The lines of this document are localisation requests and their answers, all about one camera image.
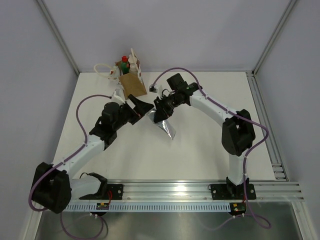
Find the silver squeeze tube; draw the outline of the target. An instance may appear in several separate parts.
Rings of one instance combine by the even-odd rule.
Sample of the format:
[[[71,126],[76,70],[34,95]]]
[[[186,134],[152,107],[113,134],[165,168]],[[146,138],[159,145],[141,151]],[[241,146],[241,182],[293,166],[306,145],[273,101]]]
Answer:
[[[177,131],[175,130],[175,128],[169,123],[168,120],[162,120],[160,122],[155,122],[154,118],[155,118],[155,113],[156,110],[152,109],[149,113],[148,113],[148,117],[151,120],[151,122],[157,126],[158,128],[160,128],[162,131],[164,131],[166,133],[166,135],[171,139],[174,140]]]

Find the green dish soap bottle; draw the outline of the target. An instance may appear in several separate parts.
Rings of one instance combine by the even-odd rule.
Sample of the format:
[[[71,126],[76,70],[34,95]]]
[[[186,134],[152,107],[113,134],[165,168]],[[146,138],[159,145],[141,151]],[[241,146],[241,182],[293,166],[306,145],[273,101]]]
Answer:
[[[122,56],[121,57],[121,71],[123,75],[126,75],[129,73],[129,69],[130,69],[130,64],[129,64],[129,58],[127,56]]]

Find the beige pump bottle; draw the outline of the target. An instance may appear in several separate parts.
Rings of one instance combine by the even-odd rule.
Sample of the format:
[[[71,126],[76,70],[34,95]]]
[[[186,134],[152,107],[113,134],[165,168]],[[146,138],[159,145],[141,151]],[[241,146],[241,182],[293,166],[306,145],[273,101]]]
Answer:
[[[128,57],[128,63],[129,63],[129,73],[131,74],[138,74],[138,60],[135,56],[132,54],[129,55]]]

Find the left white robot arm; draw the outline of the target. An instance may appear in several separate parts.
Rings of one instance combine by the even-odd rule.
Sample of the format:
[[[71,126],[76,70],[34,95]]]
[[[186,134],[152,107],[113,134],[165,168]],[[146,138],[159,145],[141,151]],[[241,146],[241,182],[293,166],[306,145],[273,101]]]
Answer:
[[[90,132],[84,133],[84,142],[56,164],[40,163],[34,173],[28,196],[29,207],[35,211],[50,210],[56,214],[66,209],[73,199],[104,200],[109,198],[108,179],[89,173],[75,179],[75,174],[92,158],[105,151],[117,138],[117,131],[130,123],[134,125],[153,109],[153,104],[129,95],[131,107],[111,100]]]

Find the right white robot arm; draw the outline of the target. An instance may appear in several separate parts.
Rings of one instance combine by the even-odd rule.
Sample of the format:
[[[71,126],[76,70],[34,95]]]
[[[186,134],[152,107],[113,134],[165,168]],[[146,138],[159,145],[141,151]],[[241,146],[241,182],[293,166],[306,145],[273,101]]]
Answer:
[[[245,188],[249,185],[245,154],[256,138],[250,113],[245,109],[236,113],[229,112],[225,105],[211,100],[198,83],[188,84],[179,73],[168,78],[167,83],[171,93],[158,96],[153,101],[153,121],[159,123],[167,120],[173,115],[174,109],[183,104],[198,109],[213,119],[222,129],[221,143],[229,156],[229,173],[225,184],[211,185],[212,197],[245,199]]]

